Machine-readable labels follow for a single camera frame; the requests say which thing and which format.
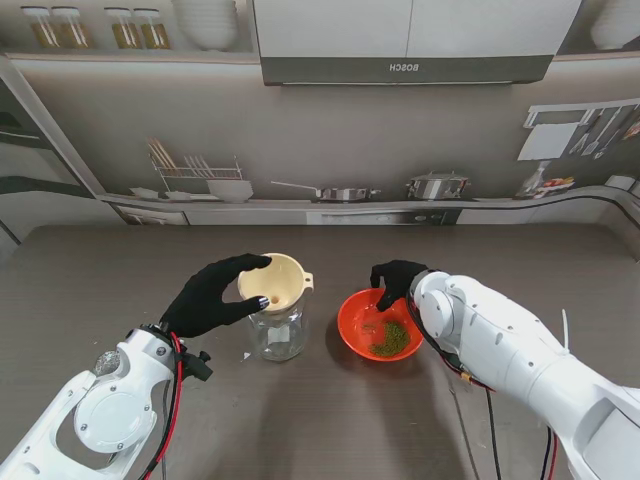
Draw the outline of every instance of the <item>orange bowl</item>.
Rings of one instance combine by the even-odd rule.
[[[376,304],[383,293],[383,288],[369,288],[347,298],[338,313],[338,330],[344,342],[358,355],[378,362],[395,362],[414,354],[424,338],[413,323],[404,298],[397,300],[388,310],[378,311]],[[409,345],[397,355],[379,357],[369,347],[384,343],[383,325],[391,321],[404,325],[409,332]]]

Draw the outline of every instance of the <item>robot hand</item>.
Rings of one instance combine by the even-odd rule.
[[[380,277],[384,278],[385,285],[384,295],[376,305],[378,310],[384,312],[396,300],[404,298],[416,276],[431,271],[433,270],[430,270],[426,265],[406,260],[392,260],[389,263],[375,265],[371,269],[371,286],[378,288]]]
[[[189,279],[162,315],[160,324],[178,337],[193,338],[267,308],[266,297],[224,303],[222,293],[241,272],[265,268],[270,263],[269,257],[246,253],[207,265]]]

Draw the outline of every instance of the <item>bottle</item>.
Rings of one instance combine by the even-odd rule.
[[[21,7],[29,19],[31,30],[42,48],[62,48],[58,29],[51,23],[51,13],[45,7]]]
[[[142,37],[147,48],[153,50],[169,50],[169,36],[164,28],[160,12],[152,8],[134,8],[133,14],[138,19]]]
[[[142,49],[138,28],[128,8],[105,8],[111,18],[111,29],[120,49]]]
[[[93,48],[89,32],[80,21],[80,11],[73,7],[53,7],[62,42],[67,48]]]
[[[520,190],[518,190],[516,197],[533,197],[536,194],[538,188],[540,188],[542,184],[544,184],[542,175],[544,174],[545,169],[549,166],[549,163],[551,162],[549,160],[546,160],[538,164],[538,169],[533,175],[525,180],[525,182],[522,184],[522,187],[520,187]]]

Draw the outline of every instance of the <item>table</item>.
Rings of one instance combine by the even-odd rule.
[[[130,328],[157,321],[191,274],[247,251],[291,255],[314,274],[310,341],[283,364],[244,359],[244,322],[187,341],[211,354],[214,374],[185,383],[170,479],[495,478],[484,391],[445,370],[426,344],[378,364],[339,337],[342,301],[368,286],[373,264],[394,258],[473,276],[560,338],[565,308],[573,352],[617,383],[640,384],[640,268],[600,227],[46,227],[0,270],[0,458],[68,379]],[[228,297],[238,298],[234,287]],[[545,426],[493,398],[503,478],[539,478]],[[104,464],[63,427],[65,451]],[[129,478],[157,441],[156,432]],[[570,478],[562,453],[555,478]]]

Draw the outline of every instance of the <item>funnel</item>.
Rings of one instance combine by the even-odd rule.
[[[266,253],[272,261],[266,268],[242,272],[238,290],[243,299],[263,296],[269,299],[265,313],[275,313],[294,305],[306,289],[313,290],[313,275],[295,259],[281,253]]]

